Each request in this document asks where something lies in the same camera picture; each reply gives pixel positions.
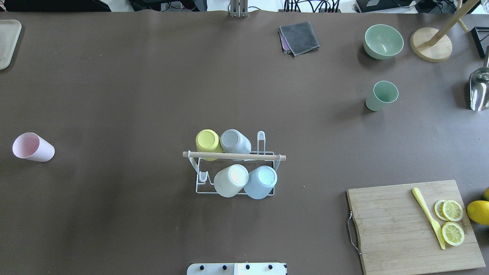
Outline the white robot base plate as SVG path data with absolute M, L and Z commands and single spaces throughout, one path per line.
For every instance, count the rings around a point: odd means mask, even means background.
M 244 262 L 244 263 L 194 263 L 187 269 L 187 275 L 287 275 L 286 263 Z

